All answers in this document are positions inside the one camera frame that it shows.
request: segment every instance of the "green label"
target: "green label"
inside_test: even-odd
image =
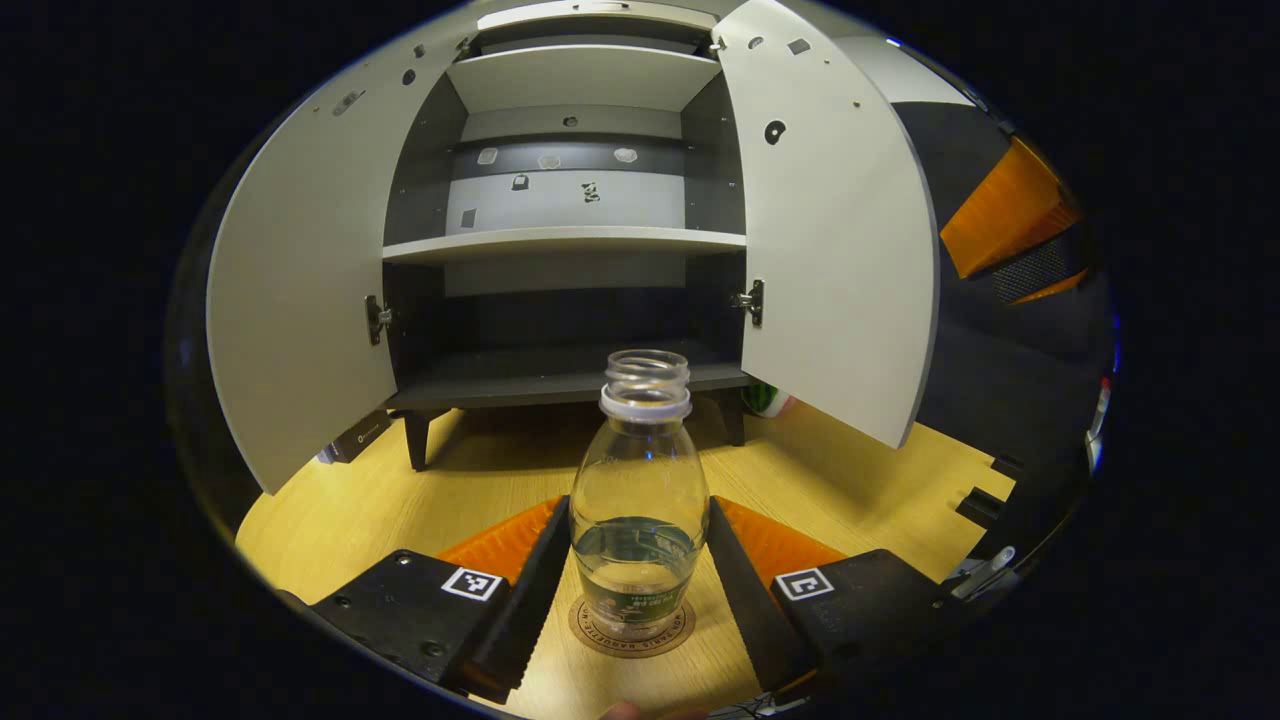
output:
[[[659,593],[614,592],[582,578],[586,602],[614,623],[641,624],[662,620],[680,607],[689,580]]]

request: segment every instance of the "white cabinet door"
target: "white cabinet door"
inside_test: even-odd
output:
[[[764,281],[742,369],[901,447],[938,297],[937,227],[910,140],[845,53],[778,3],[749,0],[712,36],[742,154],[746,279]]]
[[[209,272],[209,355],[227,424],[268,493],[396,392],[364,297],[383,302],[383,225],[404,137],[480,14],[408,32],[325,83],[227,208]],[[408,68],[416,81],[404,85]]]

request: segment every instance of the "glass bottle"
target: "glass bottle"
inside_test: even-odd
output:
[[[684,425],[689,361],[623,350],[608,363],[607,420],[570,496],[573,557],[595,625],[635,642],[675,619],[705,542],[709,495]]]

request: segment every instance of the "orange object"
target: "orange object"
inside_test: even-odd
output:
[[[556,511],[559,497],[538,503],[529,510],[507,518],[488,530],[472,536],[445,550],[436,557],[471,570],[507,578],[512,587],[525,569],[525,561],[534,551],[538,536]]]
[[[768,588],[773,578],[796,570],[808,570],[844,560],[845,553],[832,550],[809,536],[771,520],[754,510],[714,496],[739,544],[751,560],[751,568]]]
[[[956,272],[1012,258],[1071,227],[1080,214],[1053,170],[1018,137],[942,232]]]
[[[1011,305],[1018,305],[1019,302],[1027,302],[1029,300],[1039,300],[1041,297],[1047,297],[1050,295],[1053,295],[1055,292],[1062,292],[1064,290],[1070,290],[1080,284],[1080,281],[1084,279],[1084,274],[1088,272],[1089,270],[1087,269],[1080,270],[1079,273],[1075,273],[1074,275],[1066,278],[1065,281],[1059,281],[1048,287],[1042,287],[1036,292],[1028,295],[1027,297],[1019,297],[1018,300],[1012,301]]]

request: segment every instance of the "round coaster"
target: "round coaster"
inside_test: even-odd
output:
[[[694,633],[694,621],[696,620],[694,609],[689,606],[689,602],[681,602],[680,610],[676,611],[676,619],[672,620],[671,626],[660,635],[639,642],[621,641],[609,635],[607,630],[595,626],[590,612],[586,610],[585,600],[585,597],[579,597],[573,602],[573,607],[570,609],[568,625],[573,630],[573,635],[582,641],[586,647],[604,655],[612,655],[613,657],[653,657],[676,650],[680,643],[689,639],[689,635]]]

